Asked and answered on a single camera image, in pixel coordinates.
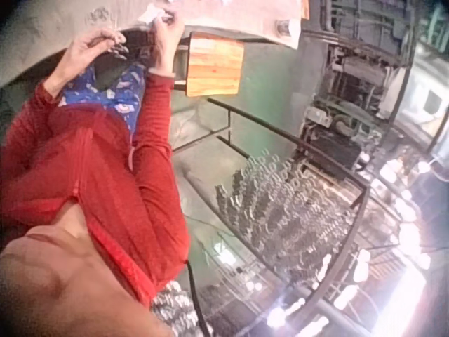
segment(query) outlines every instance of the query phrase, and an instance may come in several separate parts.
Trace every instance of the light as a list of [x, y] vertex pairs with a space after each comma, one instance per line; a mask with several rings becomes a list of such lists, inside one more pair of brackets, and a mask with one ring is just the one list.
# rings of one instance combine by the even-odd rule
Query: light
[[368, 262], [370, 262], [371, 253], [366, 249], [361, 249], [357, 256], [357, 266], [354, 270], [353, 279], [355, 282], [364, 282], [368, 279], [368, 275], [370, 273], [370, 266]]
[[348, 305], [349, 301], [357, 294], [358, 286], [351, 285], [344, 288], [342, 293], [335, 299], [334, 306], [340, 310], [343, 310]]
[[366, 262], [358, 262], [356, 269], [354, 270], [354, 281], [364, 282], [368, 279], [368, 275], [370, 273], [370, 267]]
[[286, 310], [286, 315], [290, 316], [291, 314], [293, 314], [296, 310], [298, 310], [299, 308], [301, 308], [304, 303], [306, 303], [306, 300], [303, 298], [300, 298], [299, 300], [297, 300], [296, 302], [294, 302], [287, 310]]
[[252, 282], [252, 281], [246, 282], [246, 288], [249, 291], [253, 291], [254, 290], [254, 282]]
[[427, 173], [430, 172], [430, 164], [425, 161], [420, 161], [418, 163], [418, 172], [419, 173]]
[[402, 168], [402, 163], [397, 159], [392, 159], [387, 161], [388, 166], [390, 166], [395, 172], [398, 172]]
[[425, 270], [430, 268], [431, 258], [428, 254], [421, 254], [417, 259], [418, 265]]
[[413, 207], [406, 204], [401, 198], [394, 200], [394, 208], [401, 214], [402, 219], [407, 223], [416, 221], [416, 212]]
[[235, 256], [226, 248], [225, 244], [222, 242], [217, 243], [214, 247], [215, 251], [218, 253], [218, 259], [223, 264], [234, 265], [237, 262]]
[[358, 253], [357, 260], [368, 263], [371, 260], [371, 253], [366, 249], [361, 249]]
[[412, 192], [409, 190], [404, 190], [401, 192], [402, 199], [404, 200], [411, 200], [412, 199]]
[[389, 183], [394, 183], [398, 178], [396, 173], [394, 173], [393, 169], [388, 164], [385, 164], [379, 173]]
[[399, 231], [399, 248], [406, 255], [418, 256], [421, 254], [420, 230], [414, 223], [401, 224]]
[[420, 300], [425, 278], [413, 266], [407, 267], [373, 329], [373, 337], [401, 337]]
[[366, 152], [360, 153], [360, 159], [362, 159], [365, 163], [368, 163], [371, 159], [370, 155]]
[[323, 328], [329, 324], [329, 319], [327, 317], [320, 317], [316, 322], [312, 322], [307, 325], [301, 332], [296, 335], [296, 337], [314, 337], [322, 332]]
[[323, 258], [323, 267], [321, 267], [318, 275], [316, 276], [316, 278], [318, 279], [319, 282], [323, 281], [323, 279], [324, 279], [324, 277], [326, 275], [326, 272], [328, 271], [328, 266], [329, 266], [329, 263], [330, 263], [331, 259], [332, 259], [332, 256], [330, 254], [326, 254], [326, 256], [324, 256], [324, 258]]
[[284, 326], [286, 323], [286, 312], [280, 308], [274, 308], [269, 314], [267, 318], [267, 325], [271, 328], [277, 329], [281, 326]]

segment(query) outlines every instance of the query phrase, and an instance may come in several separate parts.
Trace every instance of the red sweater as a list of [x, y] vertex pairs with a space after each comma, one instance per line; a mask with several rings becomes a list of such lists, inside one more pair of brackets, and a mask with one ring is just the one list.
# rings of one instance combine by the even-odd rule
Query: red sweater
[[95, 104], [57, 107], [59, 98], [42, 84], [14, 119], [1, 153], [2, 221], [49, 224], [76, 198], [100, 255], [145, 306], [181, 271], [189, 250], [168, 144], [172, 88], [172, 79], [147, 79], [133, 171], [118, 113]]

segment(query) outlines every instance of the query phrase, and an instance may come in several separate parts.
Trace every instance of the metal rack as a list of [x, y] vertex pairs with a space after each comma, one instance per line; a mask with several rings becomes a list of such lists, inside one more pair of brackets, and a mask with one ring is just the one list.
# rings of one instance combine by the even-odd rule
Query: metal rack
[[220, 213], [215, 200], [208, 195], [208, 193], [204, 190], [198, 180], [190, 173], [185, 172], [185, 178], [190, 183], [190, 185], [194, 188], [196, 193], [202, 198], [206, 206], [213, 211], [213, 213], [227, 226], [229, 231], [237, 238], [239, 241], [254, 255], [259, 263], [261, 263], [268, 271], [270, 271], [285, 285], [286, 288], [292, 289], [298, 297], [306, 298], [305, 304], [295, 313], [294, 320], [292, 322], [292, 327], [299, 331], [308, 323], [310, 323], [316, 315], [316, 312], [320, 312], [329, 320], [339, 324], [344, 327], [348, 332], [355, 334], [357, 336], [370, 336], [369, 331], [367, 331], [364, 327], [354, 322], [351, 318], [340, 312], [337, 308], [335, 308], [332, 304], [324, 299], [324, 296], [329, 291], [332, 286], [332, 283], [335, 281], [336, 277], [339, 275], [342, 268], [345, 266], [345, 262], [349, 254], [351, 253], [351, 248], [353, 246], [354, 240], [356, 238], [357, 232], [361, 226], [361, 221], [363, 218], [363, 212], [365, 211], [366, 204], [370, 197], [370, 186], [368, 182], [366, 182], [362, 177], [355, 174], [351, 170], [347, 169], [340, 163], [333, 160], [326, 153], [316, 149], [314, 146], [306, 143], [305, 141], [299, 139], [298, 137], [281, 130], [271, 124], [254, 117], [253, 115], [244, 112], [243, 110], [232, 107], [231, 105], [225, 104], [218, 100], [209, 98], [207, 99], [209, 103], [222, 107], [227, 112], [227, 125], [224, 128], [220, 128], [216, 131], [211, 131], [208, 135], [200, 137], [194, 141], [191, 141], [181, 147], [175, 148], [174, 153], [179, 153], [188, 148], [191, 148], [203, 141], [210, 138], [217, 138], [220, 142], [227, 145], [233, 151], [239, 153], [241, 156], [246, 159], [250, 157], [250, 155], [241, 149], [239, 146], [235, 145], [232, 142], [232, 116], [234, 114], [243, 117], [247, 120], [250, 120], [257, 125], [267, 129], [275, 133], [276, 135], [289, 140], [290, 142], [296, 144], [298, 147], [301, 147], [305, 150], [306, 153], [313, 154], [315, 157], [320, 156], [322, 159], [327, 161], [329, 164], [332, 164], [334, 167], [338, 168], [343, 172], [348, 181], [353, 184], [353, 186], [360, 191], [360, 195], [358, 196], [358, 200], [360, 200], [360, 204], [358, 205], [358, 210], [356, 212], [356, 216], [354, 222], [351, 224], [349, 232], [347, 236], [344, 238], [341, 249], [333, 259], [333, 262], [328, 268], [328, 271], [323, 278], [322, 282], [315, 290], [311, 290], [305, 286], [298, 286], [297, 284], [292, 284], [289, 279], [286, 279], [284, 275], [280, 275], [274, 268], [273, 265], [267, 263], [263, 256], [259, 254], [259, 252], [252, 247], [246, 240], [241, 236], [241, 234], [236, 231], [227, 221], [227, 219]]

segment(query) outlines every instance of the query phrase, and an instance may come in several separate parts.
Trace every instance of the finger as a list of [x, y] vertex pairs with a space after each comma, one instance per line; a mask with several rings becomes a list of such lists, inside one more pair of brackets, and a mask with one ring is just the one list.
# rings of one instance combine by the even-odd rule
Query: finger
[[185, 28], [185, 21], [182, 15], [179, 13], [173, 13], [173, 23], [171, 27], [176, 30], [184, 30]]
[[88, 33], [84, 34], [81, 38], [87, 44], [90, 44], [95, 40], [99, 41], [101, 39], [112, 39], [117, 44], [124, 44], [126, 42], [126, 38], [122, 33], [117, 32], [110, 28], [105, 28], [105, 27], [95, 29], [91, 32], [88, 32]]
[[162, 32], [167, 28], [167, 24], [162, 20], [162, 15], [157, 15], [154, 19], [154, 27], [157, 32]]
[[90, 62], [94, 61], [99, 55], [106, 52], [109, 48], [115, 46], [115, 41], [112, 39], [106, 39], [96, 44], [94, 47], [89, 48], [84, 52], [86, 58], [89, 59]]

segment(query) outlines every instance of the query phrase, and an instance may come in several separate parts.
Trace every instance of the patterned pants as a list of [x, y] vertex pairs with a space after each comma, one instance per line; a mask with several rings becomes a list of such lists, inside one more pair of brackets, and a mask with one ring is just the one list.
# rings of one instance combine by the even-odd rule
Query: patterned pants
[[114, 108], [128, 124], [133, 135], [145, 90], [145, 67], [131, 65], [116, 83], [106, 91], [95, 88], [95, 70], [93, 65], [69, 82], [62, 93], [61, 105], [78, 103], [100, 103], [103, 107]]

